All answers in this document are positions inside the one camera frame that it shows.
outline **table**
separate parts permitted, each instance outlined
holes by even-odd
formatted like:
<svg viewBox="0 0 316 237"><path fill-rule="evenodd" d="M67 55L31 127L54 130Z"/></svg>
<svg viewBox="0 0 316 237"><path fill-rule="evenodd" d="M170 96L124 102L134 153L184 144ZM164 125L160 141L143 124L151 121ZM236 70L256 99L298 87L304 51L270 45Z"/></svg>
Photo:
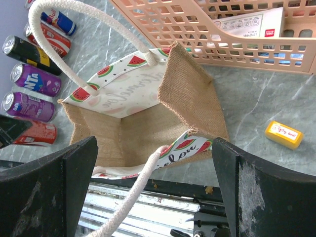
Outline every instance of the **table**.
<svg viewBox="0 0 316 237"><path fill-rule="evenodd" d="M118 13L107 0L83 0L119 20L148 46L148 42ZM83 79L88 80L105 65L135 51L135 48L118 33L82 14L67 13L78 25L72 49L65 58L67 64ZM215 87L221 102L231 142L238 147L281 166L316 175L316 84L307 75L274 73L228 67L204 66L215 78ZM29 162L58 151L69 144L73 126L57 99L66 98L76 85L65 75L63 88L56 104L52 123L58 127L56 144L49 148L9 146L0 150L0 159ZM49 100L34 92L31 95ZM304 133L301 146L289 150L264 136L269 122L277 120ZM211 159L187 163L155 171L154 179L218 186Z"/></svg>

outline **yellow soap bar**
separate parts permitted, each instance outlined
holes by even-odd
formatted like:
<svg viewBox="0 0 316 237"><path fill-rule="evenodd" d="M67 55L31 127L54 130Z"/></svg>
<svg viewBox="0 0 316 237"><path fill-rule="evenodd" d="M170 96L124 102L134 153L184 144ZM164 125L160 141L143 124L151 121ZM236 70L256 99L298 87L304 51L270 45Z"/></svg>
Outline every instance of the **yellow soap bar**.
<svg viewBox="0 0 316 237"><path fill-rule="evenodd" d="M301 144L304 134L282 123L272 121L265 131L265 136L294 150Z"/></svg>

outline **basket handle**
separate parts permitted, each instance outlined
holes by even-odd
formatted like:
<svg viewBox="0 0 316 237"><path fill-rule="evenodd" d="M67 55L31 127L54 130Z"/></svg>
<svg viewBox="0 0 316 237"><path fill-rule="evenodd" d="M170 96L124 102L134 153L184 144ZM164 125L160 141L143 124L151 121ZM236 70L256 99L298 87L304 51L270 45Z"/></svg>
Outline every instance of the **basket handle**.
<svg viewBox="0 0 316 237"><path fill-rule="evenodd" d="M149 66L154 66L157 61L154 58L153 53L127 28L125 28L120 22L115 20L108 14L90 6L85 3L76 0L37 0L35 1L29 11L29 22L33 35L40 45L40 47L47 53L47 55L55 62L55 64L79 87L83 88L92 96L97 96L99 92L89 86L84 80L77 76L77 74L60 58L55 52L52 46L45 38L40 27L40 15L48 8L57 7L63 9L71 9L79 13L86 14L90 17L96 18L115 31L121 36L130 41L137 50L144 54L144 57Z"/></svg>

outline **plastic basket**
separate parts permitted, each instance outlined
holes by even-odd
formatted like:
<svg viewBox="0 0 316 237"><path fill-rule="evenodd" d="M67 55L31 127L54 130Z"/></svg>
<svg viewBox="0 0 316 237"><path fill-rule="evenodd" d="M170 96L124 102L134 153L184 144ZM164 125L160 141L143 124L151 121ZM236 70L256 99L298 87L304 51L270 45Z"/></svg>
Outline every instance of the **plastic basket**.
<svg viewBox="0 0 316 237"><path fill-rule="evenodd" d="M166 47L176 40L199 63L304 74L316 71L316 39L313 38L316 36L316 6L306 6L306 0L111 2L155 47ZM236 37L222 31L212 20L219 15L236 16L280 6L284 7L286 16L284 31L294 32L292 38ZM303 30L310 30L311 38L299 38ZM213 40L215 35L220 39Z"/></svg>

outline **burlap fabric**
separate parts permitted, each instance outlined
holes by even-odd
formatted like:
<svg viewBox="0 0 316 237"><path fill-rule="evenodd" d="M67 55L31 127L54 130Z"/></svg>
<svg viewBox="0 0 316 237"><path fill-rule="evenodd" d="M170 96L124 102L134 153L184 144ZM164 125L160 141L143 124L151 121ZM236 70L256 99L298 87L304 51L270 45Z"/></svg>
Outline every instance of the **burlap fabric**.
<svg viewBox="0 0 316 237"><path fill-rule="evenodd" d="M131 167L146 163L162 145L170 145L188 128L210 139L229 139L213 78L178 43L172 45L158 90L161 104L119 119L62 103L74 124L70 143L95 136L96 166ZM210 158L205 152L175 164Z"/></svg>

